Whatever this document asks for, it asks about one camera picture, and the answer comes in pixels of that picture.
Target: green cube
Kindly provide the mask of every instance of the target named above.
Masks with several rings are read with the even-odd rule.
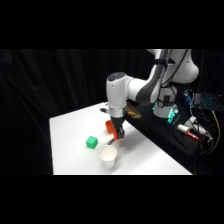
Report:
[[[92,136],[89,137],[89,139],[86,141],[86,145],[90,149],[95,149],[97,144],[98,144],[97,138],[92,137]]]

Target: paper cup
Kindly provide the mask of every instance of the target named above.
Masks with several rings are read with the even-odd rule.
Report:
[[[99,150],[99,156],[105,168],[112,169],[117,158],[117,150],[112,145],[105,145]]]

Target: wire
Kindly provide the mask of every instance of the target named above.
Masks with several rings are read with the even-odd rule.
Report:
[[[190,105],[190,112],[191,112],[191,116],[193,117],[194,115],[193,115],[193,113],[192,113],[192,109],[191,109],[191,107],[192,107],[192,105],[193,105],[193,101],[194,101],[194,92],[193,92],[192,89],[186,89],[185,91],[191,91],[192,94],[193,94],[193,98],[192,98],[192,100],[191,100],[191,105]]]
[[[212,138],[212,136],[208,133],[208,136],[211,138],[211,140],[212,140],[212,145],[211,145],[211,147],[210,147],[210,149],[209,150],[207,150],[206,152],[202,152],[197,158],[196,158],[196,160],[195,160],[195,162],[194,162],[194,167],[193,167],[193,169],[194,169],[194,174],[195,175],[197,175],[197,172],[196,172],[196,167],[197,167],[197,160],[200,158],[200,156],[202,156],[202,155],[205,155],[207,152],[209,152],[212,148],[213,148],[213,146],[214,146],[214,140],[213,140],[213,138]]]
[[[200,132],[199,132],[199,126],[200,127],[202,127],[202,125],[200,125],[198,122],[198,130],[194,127],[194,125],[193,125],[193,123],[191,122],[191,120],[189,119],[188,121],[190,121],[190,123],[192,124],[192,127],[193,127],[193,129],[194,129],[194,131],[195,132],[198,132],[198,137],[200,137]],[[213,142],[213,145],[214,145],[214,141],[213,141],[213,137],[211,136],[211,134],[208,132],[208,131],[206,131],[206,133],[208,134],[208,136],[210,137],[210,139],[212,140],[212,142]]]
[[[208,128],[209,128],[209,132],[211,132],[211,131],[212,131],[212,129],[211,129],[211,126],[209,125],[208,121],[206,120],[206,116],[205,116],[204,111],[201,109],[201,107],[199,107],[199,110],[202,112],[203,117],[205,118],[205,121],[206,121],[206,123],[207,123],[207,125],[208,125]]]
[[[170,60],[172,51],[173,51],[173,49],[170,49],[170,56],[169,56],[168,62],[169,62],[169,60]],[[162,89],[162,82],[163,82],[163,79],[164,79],[164,76],[165,76],[166,71],[167,71],[167,69],[165,69],[165,71],[164,71],[164,73],[163,73],[163,77],[161,77],[160,89],[159,89],[159,95],[158,95],[158,98],[157,98],[156,101],[158,101],[158,99],[159,99],[159,97],[160,97],[160,93],[161,93],[161,89]]]
[[[198,118],[200,118],[200,119],[202,119],[202,120],[206,120],[206,121],[208,121],[208,122],[211,122],[208,118],[204,118],[204,117],[200,117],[200,116],[198,116]]]
[[[198,121],[198,107],[196,107],[196,120]],[[201,134],[200,134],[200,124],[198,123],[198,138],[199,138],[199,141],[198,141],[198,145],[200,147],[200,139],[201,139]]]
[[[212,137],[212,135],[211,135],[208,131],[206,131],[206,134],[205,134],[205,135],[206,135],[207,137],[209,137],[209,139],[211,139],[211,140],[213,141],[213,137]]]
[[[176,95],[175,91],[173,90],[173,86],[170,86],[170,87],[171,87],[171,89],[172,89],[172,91],[173,91],[173,94],[175,95],[177,101],[178,101],[179,104],[180,104],[180,101],[179,101],[179,99],[177,98],[177,95]],[[183,107],[181,106],[181,104],[180,104],[180,107],[181,107],[181,109],[183,110],[184,114],[186,115],[188,121],[190,121],[190,123],[192,124],[192,127],[194,128],[194,125],[193,125],[193,123],[191,122],[191,119],[188,118],[189,116],[187,115],[187,113],[185,112],[185,110],[183,109]]]
[[[180,66],[182,65],[182,63],[183,63],[183,61],[184,61],[184,59],[185,59],[185,57],[186,57],[186,55],[187,55],[188,50],[189,50],[189,49],[186,50],[183,59],[181,60],[180,64],[178,65],[178,67],[177,67],[177,69],[175,70],[175,72],[173,73],[173,75],[171,75],[170,78],[167,79],[167,80],[162,84],[162,86],[163,86],[164,84],[168,83],[170,80],[172,81],[174,75],[177,73],[178,69],[179,69]]]
[[[217,117],[216,117],[215,112],[212,111],[212,113],[213,113],[213,115],[214,115],[214,117],[215,117],[215,121],[216,121],[216,123],[217,123],[217,127],[218,127],[218,130],[219,130],[219,136],[218,136],[218,140],[217,140],[217,142],[216,142],[216,144],[215,144],[215,147],[211,150],[211,152],[208,153],[208,155],[210,155],[211,153],[213,153],[213,152],[215,151],[215,149],[217,148],[217,146],[218,146],[218,144],[219,144],[220,137],[221,137],[221,130],[220,130],[220,126],[219,126],[218,119],[217,119]]]

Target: black curtain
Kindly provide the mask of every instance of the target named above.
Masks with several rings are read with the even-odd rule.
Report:
[[[223,60],[206,50],[206,91],[224,94]],[[0,174],[52,174],[49,118],[106,102],[108,75],[147,79],[152,63],[145,49],[0,50]]]

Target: green light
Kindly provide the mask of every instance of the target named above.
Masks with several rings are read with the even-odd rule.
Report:
[[[175,117],[175,113],[173,112],[173,108],[170,110],[170,113],[168,115],[168,123],[171,124],[171,122],[173,121],[173,118]]]
[[[152,108],[152,110],[156,109],[156,105],[157,105],[157,102],[155,102],[154,107]]]

